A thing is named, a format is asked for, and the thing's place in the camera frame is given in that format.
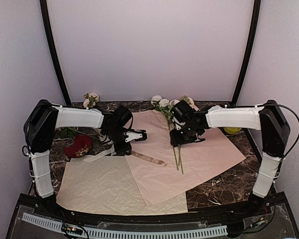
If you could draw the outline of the cream printed ribbon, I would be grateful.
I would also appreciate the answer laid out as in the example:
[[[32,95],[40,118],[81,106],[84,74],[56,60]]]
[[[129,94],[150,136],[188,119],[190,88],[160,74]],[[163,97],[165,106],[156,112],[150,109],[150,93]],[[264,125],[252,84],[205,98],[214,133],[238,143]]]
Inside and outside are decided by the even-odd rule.
[[[100,129],[95,129],[95,132],[98,136],[97,139],[99,140],[100,144],[103,147],[103,150],[101,152],[97,153],[96,155],[84,156],[83,161],[85,161],[87,163],[94,162],[94,161],[99,160],[105,156],[111,157],[111,156],[116,155],[113,141],[110,140],[107,135],[102,134]]]

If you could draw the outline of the pink fake flower bunch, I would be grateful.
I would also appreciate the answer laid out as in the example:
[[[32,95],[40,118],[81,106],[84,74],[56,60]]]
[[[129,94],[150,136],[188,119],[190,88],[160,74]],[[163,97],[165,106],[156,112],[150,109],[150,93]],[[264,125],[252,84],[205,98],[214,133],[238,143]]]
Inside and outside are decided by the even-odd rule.
[[[89,109],[95,107],[100,100],[100,96],[97,93],[86,93],[84,95],[84,98],[85,100],[83,102],[83,107]],[[82,134],[75,127],[58,128],[57,131],[59,131],[59,135],[61,138],[68,138],[68,139],[74,139],[77,134]]]

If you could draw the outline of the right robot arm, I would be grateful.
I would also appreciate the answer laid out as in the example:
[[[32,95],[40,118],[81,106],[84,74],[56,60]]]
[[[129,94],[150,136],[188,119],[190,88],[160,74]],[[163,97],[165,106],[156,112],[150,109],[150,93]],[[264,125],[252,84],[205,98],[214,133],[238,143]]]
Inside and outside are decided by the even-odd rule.
[[[264,207],[265,199],[276,178],[281,165],[288,155],[286,146],[291,127],[282,112],[283,105],[268,100],[254,106],[212,106],[199,110],[187,102],[180,101],[171,109],[175,129],[170,132],[172,146],[201,142],[201,136],[212,128],[240,127],[260,131],[262,134],[262,160],[250,201],[244,211],[255,216]]]

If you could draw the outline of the tan satin ribbon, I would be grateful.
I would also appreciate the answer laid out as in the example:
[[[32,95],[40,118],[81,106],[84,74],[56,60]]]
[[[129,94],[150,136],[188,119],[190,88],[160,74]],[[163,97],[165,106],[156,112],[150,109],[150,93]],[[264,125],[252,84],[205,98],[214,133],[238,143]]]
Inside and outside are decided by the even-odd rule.
[[[150,157],[150,156],[147,156],[147,155],[135,152],[135,151],[132,151],[132,155],[134,157],[137,157],[139,159],[142,159],[142,160],[147,161],[147,162],[152,163],[152,164],[156,164],[156,165],[159,165],[159,166],[162,166],[162,167],[167,166],[167,163],[164,162],[163,160],[159,160],[159,159],[156,159],[156,158],[153,158],[153,157]]]

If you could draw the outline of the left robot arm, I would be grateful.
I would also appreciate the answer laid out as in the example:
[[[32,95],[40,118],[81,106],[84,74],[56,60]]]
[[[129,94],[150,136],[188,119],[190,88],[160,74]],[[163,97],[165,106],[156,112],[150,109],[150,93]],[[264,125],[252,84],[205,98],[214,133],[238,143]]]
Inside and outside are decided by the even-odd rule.
[[[127,141],[126,123],[132,113],[124,106],[113,112],[98,109],[65,107],[40,100],[24,124],[24,134],[32,163],[36,192],[41,198],[41,209],[50,217],[60,213],[60,205],[48,198],[54,194],[49,166],[49,153],[58,128],[99,128],[113,143],[114,153],[127,154],[131,144]]]

